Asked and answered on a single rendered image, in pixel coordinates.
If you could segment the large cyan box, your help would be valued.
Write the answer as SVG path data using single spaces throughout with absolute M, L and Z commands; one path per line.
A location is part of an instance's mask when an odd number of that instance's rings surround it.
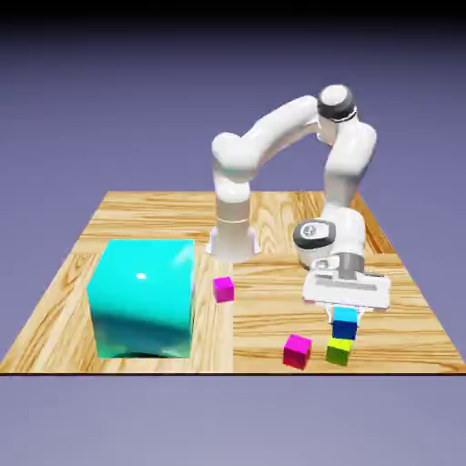
M 100 358 L 187 359 L 194 241 L 111 239 L 86 293 Z

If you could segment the small yellow-green cube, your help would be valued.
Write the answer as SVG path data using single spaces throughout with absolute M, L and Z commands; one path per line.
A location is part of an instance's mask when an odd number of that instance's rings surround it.
M 340 366 L 347 366 L 351 348 L 351 339 L 337 339 L 331 337 L 327 345 L 326 361 Z

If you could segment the small pink cube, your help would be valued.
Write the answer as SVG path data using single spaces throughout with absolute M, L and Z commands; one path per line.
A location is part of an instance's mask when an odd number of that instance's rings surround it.
M 298 370 L 304 370 L 309 361 L 311 346 L 311 339 L 291 334 L 283 349 L 283 364 Z

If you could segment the small blue cube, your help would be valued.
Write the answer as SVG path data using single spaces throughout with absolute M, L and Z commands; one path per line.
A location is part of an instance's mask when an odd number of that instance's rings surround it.
M 334 339 L 356 339 L 358 313 L 355 308 L 335 306 L 332 317 L 332 337 Z

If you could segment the small magenta cube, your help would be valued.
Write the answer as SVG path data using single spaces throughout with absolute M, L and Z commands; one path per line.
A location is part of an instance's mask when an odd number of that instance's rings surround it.
M 233 301 L 235 298 L 235 286 L 231 277 L 214 278 L 213 292 L 217 303 Z

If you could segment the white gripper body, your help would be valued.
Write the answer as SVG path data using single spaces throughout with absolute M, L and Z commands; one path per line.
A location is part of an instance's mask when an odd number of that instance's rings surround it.
M 337 270 L 312 270 L 306 276 L 302 296 L 316 303 L 387 309 L 390 279 L 385 275 L 359 272 L 352 279 L 344 279 Z

